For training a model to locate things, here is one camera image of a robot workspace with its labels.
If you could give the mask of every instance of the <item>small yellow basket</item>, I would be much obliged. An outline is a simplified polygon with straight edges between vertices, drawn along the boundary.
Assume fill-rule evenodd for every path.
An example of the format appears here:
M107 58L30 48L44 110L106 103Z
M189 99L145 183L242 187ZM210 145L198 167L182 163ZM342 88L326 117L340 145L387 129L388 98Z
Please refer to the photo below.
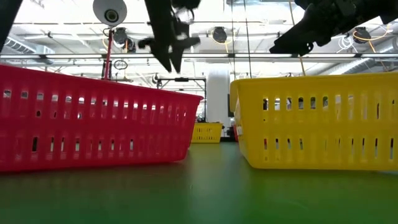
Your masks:
M191 143L220 143L221 123L195 123Z
M398 169L398 73L236 80L239 148L260 169Z

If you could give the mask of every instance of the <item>red pole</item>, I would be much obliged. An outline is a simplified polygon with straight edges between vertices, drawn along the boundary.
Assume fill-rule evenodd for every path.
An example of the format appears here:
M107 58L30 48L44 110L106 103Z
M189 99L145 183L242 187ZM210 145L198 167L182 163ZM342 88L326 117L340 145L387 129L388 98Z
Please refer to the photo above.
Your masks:
M105 63L105 74L104 80L108 80L109 75L109 61L111 60L111 50L112 50L112 28L109 29L109 42L108 42L108 53L106 54L106 63Z

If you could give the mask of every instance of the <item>green floor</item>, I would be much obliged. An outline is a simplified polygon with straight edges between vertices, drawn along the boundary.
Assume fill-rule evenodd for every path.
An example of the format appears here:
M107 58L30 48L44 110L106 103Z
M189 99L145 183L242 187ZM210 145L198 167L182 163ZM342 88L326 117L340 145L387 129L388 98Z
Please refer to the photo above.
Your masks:
M254 170L234 143L180 164L0 175L0 223L398 223L398 175Z

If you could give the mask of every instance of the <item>security camera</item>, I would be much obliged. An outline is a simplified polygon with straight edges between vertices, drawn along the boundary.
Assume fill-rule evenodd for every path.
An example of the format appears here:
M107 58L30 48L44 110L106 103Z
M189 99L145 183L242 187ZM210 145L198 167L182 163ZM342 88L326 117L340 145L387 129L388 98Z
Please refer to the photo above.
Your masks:
M94 0L93 10L99 21L108 26L119 25L127 16L127 6L123 0Z

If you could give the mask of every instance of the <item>black robotic arm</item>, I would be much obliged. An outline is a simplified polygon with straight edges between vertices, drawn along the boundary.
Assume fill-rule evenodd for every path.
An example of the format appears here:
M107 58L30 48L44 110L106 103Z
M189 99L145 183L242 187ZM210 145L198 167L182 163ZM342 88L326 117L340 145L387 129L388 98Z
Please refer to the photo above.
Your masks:
M295 0L305 10L303 19L278 38L273 54L311 52L313 43L324 46L333 36L380 16L387 24L398 18L398 0Z
M189 24L175 15L173 7L189 10L193 14L199 3L200 0L145 0L154 37L140 40L138 47L149 46L151 53L168 72L172 71L173 65L175 71L180 73L183 51L200 43L199 37L189 37ZM177 40L177 36L182 34L186 38Z

